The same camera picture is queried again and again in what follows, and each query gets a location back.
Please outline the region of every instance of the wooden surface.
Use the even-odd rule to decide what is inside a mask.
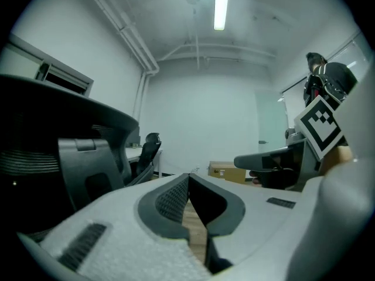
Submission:
[[[204,227],[190,200],[183,212],[182,225],[190,232],[190,249],[204,263],[206,257],[207,229]]]

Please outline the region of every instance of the black office chair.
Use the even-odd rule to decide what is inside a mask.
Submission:
[[[131,164],[132,169],[132,182],[126,186],[133,186],[146,181],[149,181],[154,174],[153,160],[161,146],[162,142],[146,142],[142,148],[142,154],[138,162]]]
[[[41,81],[0,81],[0,178],[17,231],[43,237],[132,180],[125,141],[135,119]]]

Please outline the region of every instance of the door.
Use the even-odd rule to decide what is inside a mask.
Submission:
[[[255,100],[258,114],[259,152],[284,147],[288,118],[282,94],[271,90],[258,90],[255,92]]]

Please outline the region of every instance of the cardboard box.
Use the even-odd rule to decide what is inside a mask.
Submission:
[[[235,167],[233,162],[210,162],[209,176],[245,184],[246,170]]]

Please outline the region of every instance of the desk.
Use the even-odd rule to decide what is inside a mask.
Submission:
[[[162,166],[161,166],[161,157],[162,157],[163,148],[159,148],[155,158],[159,156],[159,163],[158,163],[158,171],[159,171],[159,178],[162,177]],[[129,162],[136,162],[142,154],[142,147],[139,148],[125,148],[125,153]]]

